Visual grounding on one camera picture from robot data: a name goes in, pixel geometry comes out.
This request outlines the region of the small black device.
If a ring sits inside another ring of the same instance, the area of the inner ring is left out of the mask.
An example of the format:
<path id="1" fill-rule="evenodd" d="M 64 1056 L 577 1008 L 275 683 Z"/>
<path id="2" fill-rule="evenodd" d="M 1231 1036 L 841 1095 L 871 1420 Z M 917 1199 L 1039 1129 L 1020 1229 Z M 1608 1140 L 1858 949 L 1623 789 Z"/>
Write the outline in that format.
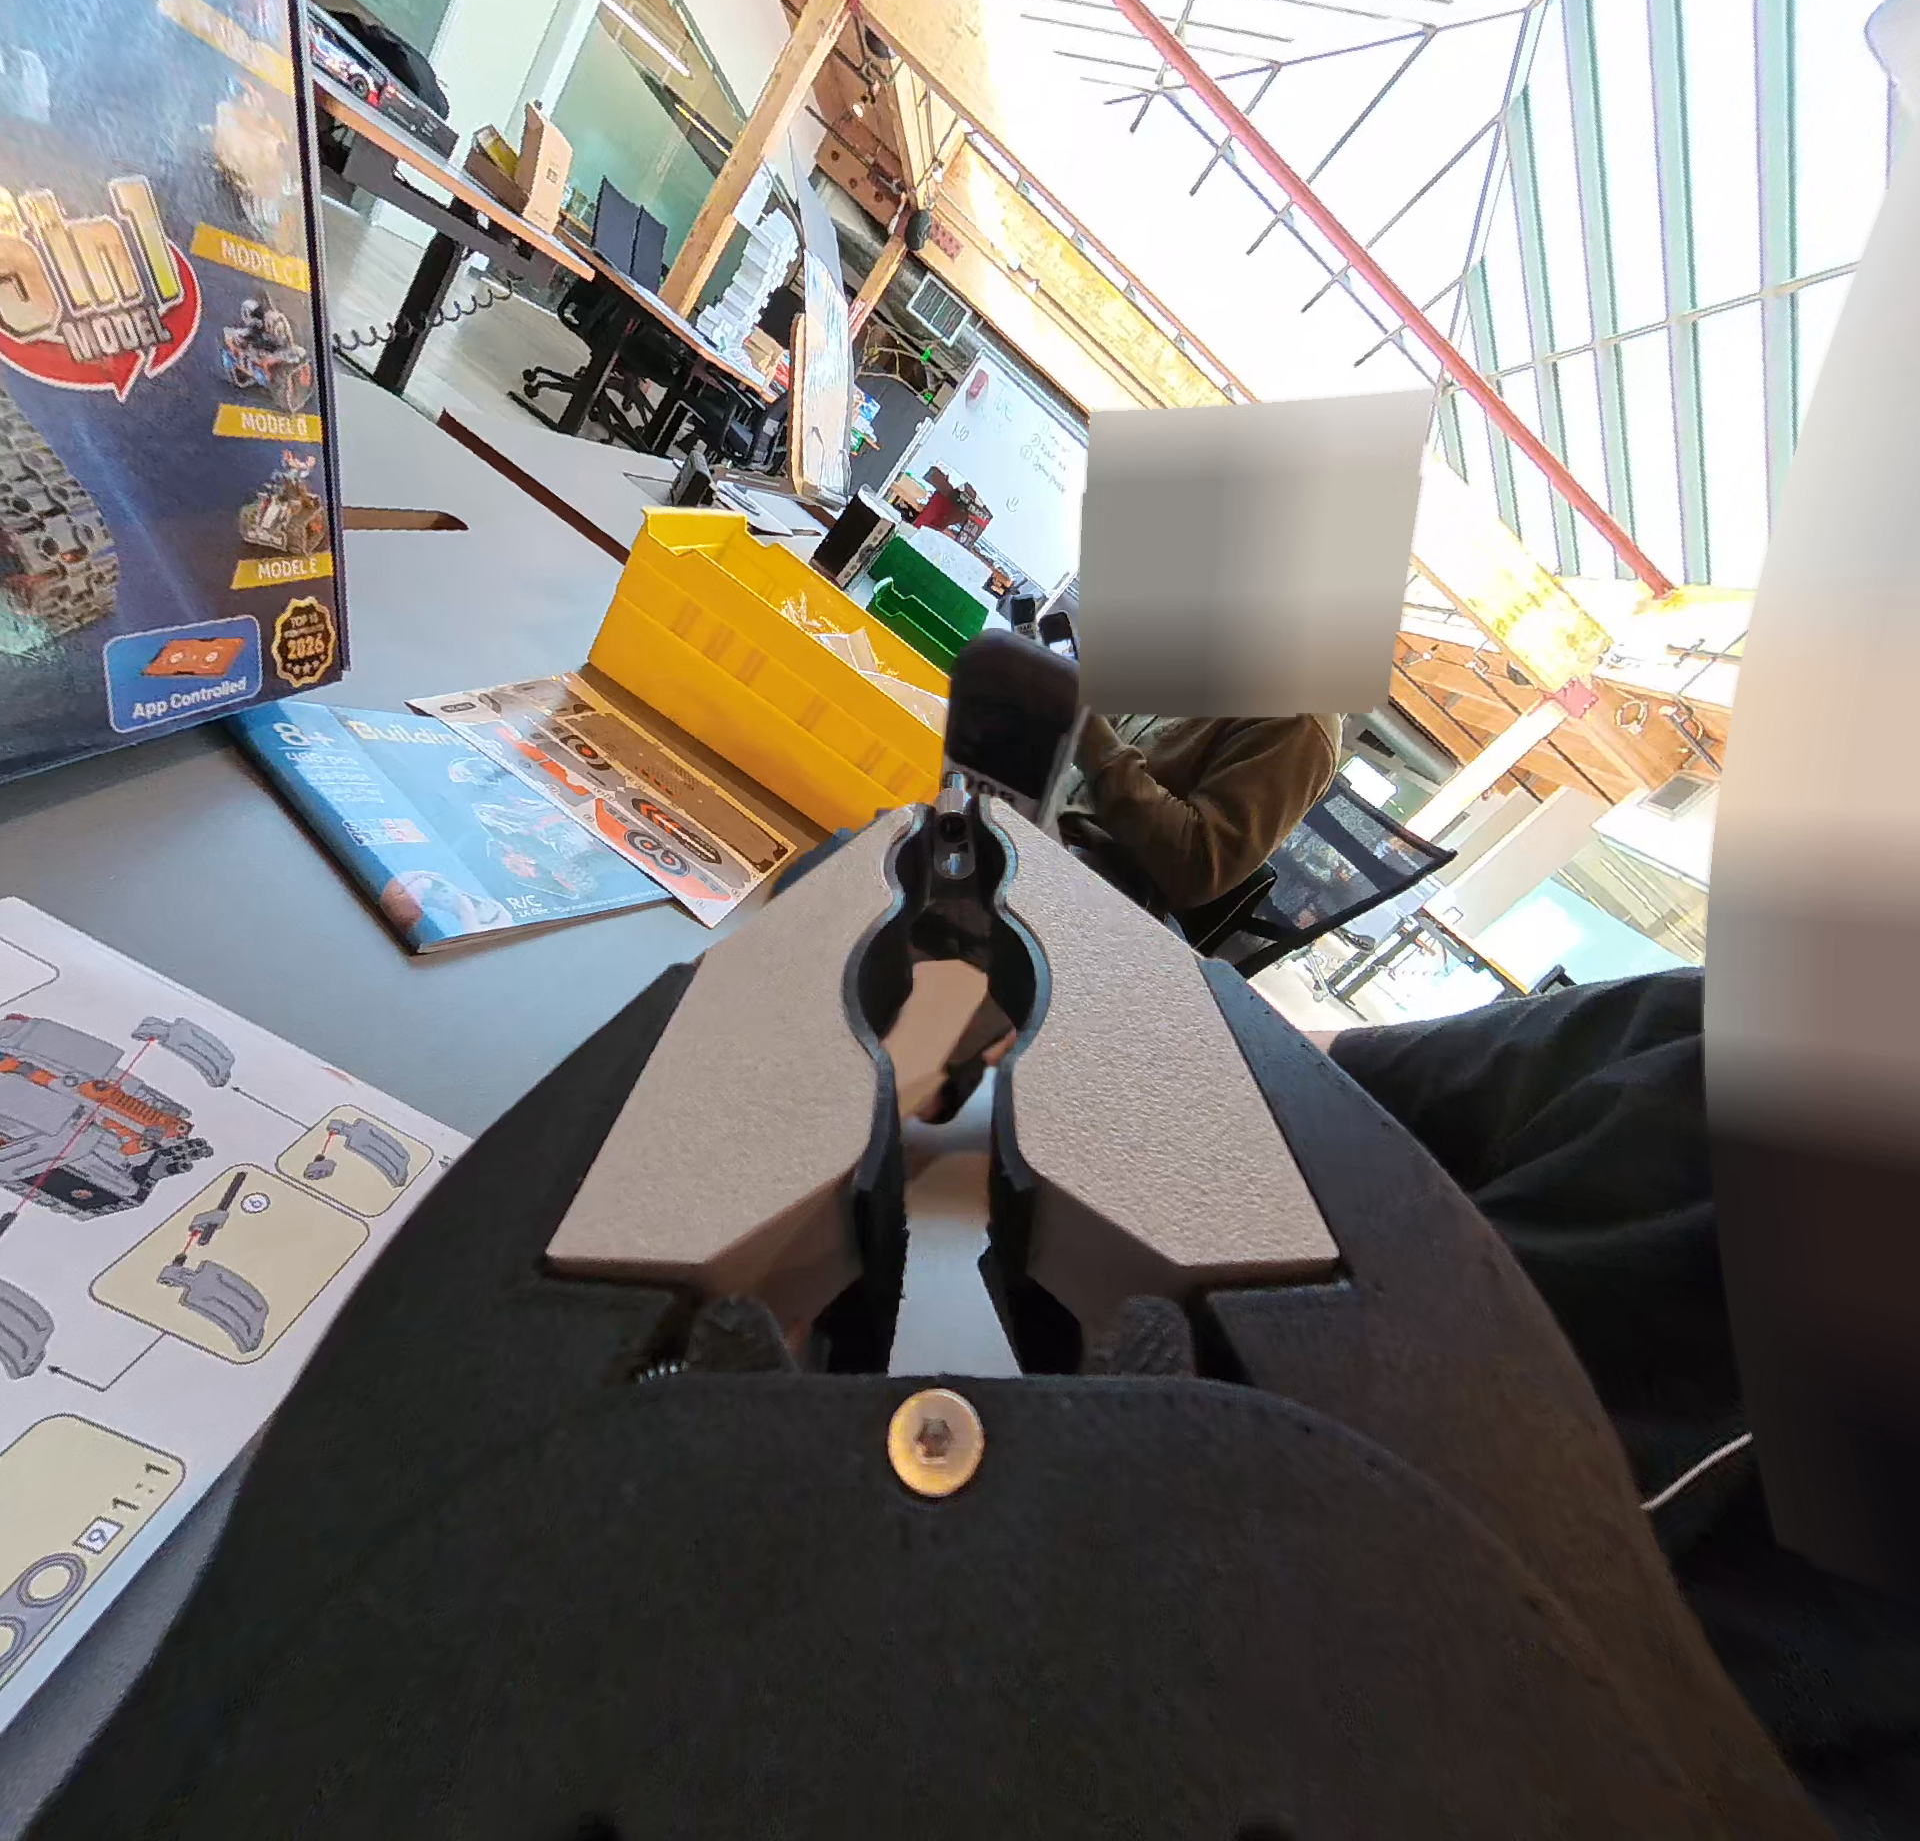
<path id="1" fill-rule="evenodd" d="M 816 543 L 810 565 L 845 590 L 899 532 L 900 512 L 884 496 L 862 486 Z"/>

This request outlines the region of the person's dark pants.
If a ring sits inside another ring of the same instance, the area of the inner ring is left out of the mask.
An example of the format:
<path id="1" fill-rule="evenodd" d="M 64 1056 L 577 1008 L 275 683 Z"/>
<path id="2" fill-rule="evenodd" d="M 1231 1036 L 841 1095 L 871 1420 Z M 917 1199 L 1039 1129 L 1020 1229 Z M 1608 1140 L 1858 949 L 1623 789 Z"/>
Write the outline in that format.
<path id="1" fill-rule="evenodd" d="M 1711 1647 L 1836 1837 L 1918 1834 L 1915 1604 L 1780 1547 L 1711 1179 L 1705 974 L 1355 1026 L 1332 1058 L 1472 1199 L 1590 1376 Z"/>

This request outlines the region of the brown cardboard box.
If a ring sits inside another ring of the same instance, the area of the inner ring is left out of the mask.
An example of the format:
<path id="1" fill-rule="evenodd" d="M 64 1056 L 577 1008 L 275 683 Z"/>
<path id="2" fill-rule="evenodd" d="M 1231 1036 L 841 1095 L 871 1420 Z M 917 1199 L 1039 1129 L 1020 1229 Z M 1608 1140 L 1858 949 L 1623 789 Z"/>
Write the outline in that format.
<path id="1" fill-rule="evenodd" d="M 519 214 L 540 231 L 555 231 L 564 217 L 572 142 L 543 109 L 527 100 L 519 143 L 510 146 L 499 129 L 481 127 L 464 157 L 464 169 L 488 197 Z"/>

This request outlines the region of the clear plastic bag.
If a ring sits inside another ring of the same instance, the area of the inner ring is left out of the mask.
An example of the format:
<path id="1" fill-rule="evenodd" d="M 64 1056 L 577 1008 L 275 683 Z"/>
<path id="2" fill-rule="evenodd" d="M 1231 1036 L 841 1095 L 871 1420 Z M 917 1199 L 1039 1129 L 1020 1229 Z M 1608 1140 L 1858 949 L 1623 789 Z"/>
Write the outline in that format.
<path id="1" fill-rule="evenodd" d="M 892 678 L 915 681 L 917 653 L 908 649 L 885 625 L 855 619 L 850 625 L 838 625 L 833 610 L 816 610 L 807 596 L 787 598 L 780 615 L 814 643 L 835 653 L 847 666 L 869 678 Z"/>

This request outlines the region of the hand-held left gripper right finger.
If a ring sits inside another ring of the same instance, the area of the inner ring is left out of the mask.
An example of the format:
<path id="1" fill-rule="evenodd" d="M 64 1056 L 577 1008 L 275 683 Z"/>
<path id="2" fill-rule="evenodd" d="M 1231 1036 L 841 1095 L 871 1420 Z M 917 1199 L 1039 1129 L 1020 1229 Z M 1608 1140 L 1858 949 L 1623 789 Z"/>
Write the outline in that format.
<path id="1" fill-rule="evenodd" d="M 1006 802 L 990 983 L 1017 1022 L 990 1150 L 995 1307 L 1075 1371 L 1130 1299 L 1339 1280 L 1339 1250 L 1194 949 Z"/>

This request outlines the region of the whiteboard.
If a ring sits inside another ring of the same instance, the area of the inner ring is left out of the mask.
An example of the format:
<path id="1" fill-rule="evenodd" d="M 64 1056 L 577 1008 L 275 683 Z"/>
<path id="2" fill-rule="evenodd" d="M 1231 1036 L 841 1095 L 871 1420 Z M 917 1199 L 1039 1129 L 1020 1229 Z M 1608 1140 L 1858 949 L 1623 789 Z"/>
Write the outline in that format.
<path id="1" fill-rule="evenodd" d="M 1086 426 L 1019 371 L 978 355 L 943 409 L 902 447 L 890 482 L 940 467 L 990 511 L 979 548 L 1055 594 L 1081 568 Z"/>

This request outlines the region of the orange grey sticker sheet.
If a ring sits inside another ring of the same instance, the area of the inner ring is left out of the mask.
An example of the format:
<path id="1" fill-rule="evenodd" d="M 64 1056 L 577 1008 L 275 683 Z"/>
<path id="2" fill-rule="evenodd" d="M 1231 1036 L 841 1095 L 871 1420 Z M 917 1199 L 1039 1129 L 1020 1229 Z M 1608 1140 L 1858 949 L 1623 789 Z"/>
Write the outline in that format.
<path id="1" fill-rule="evenodd" d="M 412 697 L 408 705 L 555 802 L 705 927 L 719 927 L 799 851 L 785 828 L 579 672 Z"/>

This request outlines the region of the yellow plastic bin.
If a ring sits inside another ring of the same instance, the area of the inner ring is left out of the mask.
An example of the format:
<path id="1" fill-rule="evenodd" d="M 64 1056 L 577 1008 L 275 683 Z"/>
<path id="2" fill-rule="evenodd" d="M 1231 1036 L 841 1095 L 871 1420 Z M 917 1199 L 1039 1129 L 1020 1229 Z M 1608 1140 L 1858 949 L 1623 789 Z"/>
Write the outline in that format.
<path id="1" fill-rule="evenodd" d="M 921 653 L 917 686 L 847 666 L 780 615 L 793 596 L 880 625 L 744 514 L 653 507 L 588 663 L 818 828 L 932 804 L 948 676 Z"/>

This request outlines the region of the green plastic bin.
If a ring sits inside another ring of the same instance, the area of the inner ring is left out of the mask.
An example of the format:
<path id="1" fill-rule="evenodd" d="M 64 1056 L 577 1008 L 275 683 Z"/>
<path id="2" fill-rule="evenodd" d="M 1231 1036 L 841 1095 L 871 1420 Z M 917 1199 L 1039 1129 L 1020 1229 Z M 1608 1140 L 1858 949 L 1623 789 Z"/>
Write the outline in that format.
<path id="1" fill-rule="evenodd" d="M 876 551 L 869 580 L 869 613 L 943 672 L 990 624 L 990 607 L 902 534 Z"/>

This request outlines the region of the wooden top office desk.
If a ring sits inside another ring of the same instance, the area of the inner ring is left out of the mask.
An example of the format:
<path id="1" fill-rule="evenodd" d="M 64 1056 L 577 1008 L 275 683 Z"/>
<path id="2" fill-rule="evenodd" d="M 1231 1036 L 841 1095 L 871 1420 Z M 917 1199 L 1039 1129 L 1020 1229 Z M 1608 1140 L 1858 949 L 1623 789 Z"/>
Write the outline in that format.
<path id="1" fill-rule="evenodd" d="M 318 113 L 350 132 L 342 183 L 410 214 L 434 231 L 421 268 L 396 306 L 390 333 L 379 342 L 379 355 L 372 369 L 374 386 L 392 394 L 406 392 L 421 364 L 428 333 L 444 319 L 456 273 L 468 258 L 477 256 L 529 286 L 549 286 L 560 273 L 572 275 L 583 286 L 606 283 L 625 309 L 618 333 L 594 347 L 583 380 L 572 388 L 564 414 L 555 420 L 555 431 L 562 436 L 582 431 L 619 349 L 634 338 L 638 326 L 667 335 L 680 352 L 676 377 L 640 441 L 647 453 L 667 453 L 669 436 L 678 417 L 687 414 L 691 390 L 702 376 L 712 376 L 738 396 L 762 405 L 778 401 L 777 388 L 758 380 L 752 366 L 730 362 L 661 294 L 625 280 L 603 263 L 592 245 L 577 249 L 555 233 L 520 221 L 468 177 L 465 169 L 404 132 L 333 77 L 315 76 L 309 85 Z"/>

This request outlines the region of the blue booklet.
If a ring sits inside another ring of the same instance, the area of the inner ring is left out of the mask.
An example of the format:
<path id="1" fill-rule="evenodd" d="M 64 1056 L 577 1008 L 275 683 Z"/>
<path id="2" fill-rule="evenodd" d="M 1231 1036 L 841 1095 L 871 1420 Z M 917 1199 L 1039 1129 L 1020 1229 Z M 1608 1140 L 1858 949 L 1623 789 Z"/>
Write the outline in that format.
<path id="1" fill-rule="evenodd" d="M 228 727 L 417 954 L 669 896 L 447 724 L 278 700 Z"/>

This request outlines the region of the black mesh office chair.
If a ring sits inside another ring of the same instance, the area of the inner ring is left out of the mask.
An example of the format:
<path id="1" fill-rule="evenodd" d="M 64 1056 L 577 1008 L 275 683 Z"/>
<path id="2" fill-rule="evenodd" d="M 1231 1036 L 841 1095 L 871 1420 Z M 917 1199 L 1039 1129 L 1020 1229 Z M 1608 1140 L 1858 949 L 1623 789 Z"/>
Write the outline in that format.
<path id="1" fill-rule="evenodd" d="M 1252 979 L 1415 890 L 1453 857 L 1336 776 L 1250 879 L 1204 906 L 1174 911 L 1171 923 L 1195 954 Z"/>

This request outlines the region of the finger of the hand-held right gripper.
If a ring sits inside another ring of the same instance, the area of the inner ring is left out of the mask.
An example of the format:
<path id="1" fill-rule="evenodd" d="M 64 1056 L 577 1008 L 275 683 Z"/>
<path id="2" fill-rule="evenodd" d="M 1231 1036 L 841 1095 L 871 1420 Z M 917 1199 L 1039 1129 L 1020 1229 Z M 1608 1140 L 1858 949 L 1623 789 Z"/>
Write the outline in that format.
<path id="1" fill-rule="evenodd" d="M 885 1036 L 900 1118 L 957 1118 L 1017 1039 L 1019 1028 L 979 966 L 915 961 L 908 996 Z"/>

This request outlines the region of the open instruction manual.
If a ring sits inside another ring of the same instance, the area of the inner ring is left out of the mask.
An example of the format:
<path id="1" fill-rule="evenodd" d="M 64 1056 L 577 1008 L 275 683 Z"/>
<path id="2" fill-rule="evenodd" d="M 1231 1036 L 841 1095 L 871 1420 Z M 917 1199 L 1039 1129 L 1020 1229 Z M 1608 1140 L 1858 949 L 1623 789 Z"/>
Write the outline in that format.
<path id="1" fill-rule="evenodd" d="M 5 901 L 5 1726 L 275 1417 L 465 1149 Z"/>

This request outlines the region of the blue building kit box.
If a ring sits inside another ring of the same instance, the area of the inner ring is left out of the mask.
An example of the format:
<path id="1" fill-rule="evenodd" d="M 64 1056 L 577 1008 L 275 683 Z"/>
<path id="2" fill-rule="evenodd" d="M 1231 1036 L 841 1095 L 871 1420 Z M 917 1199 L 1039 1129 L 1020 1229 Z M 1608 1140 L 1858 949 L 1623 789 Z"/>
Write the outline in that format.
<path id="1" fill-rule="evenodd" d="M 305 0 L 2 0 L 2 777 L 350 663 Z"/>

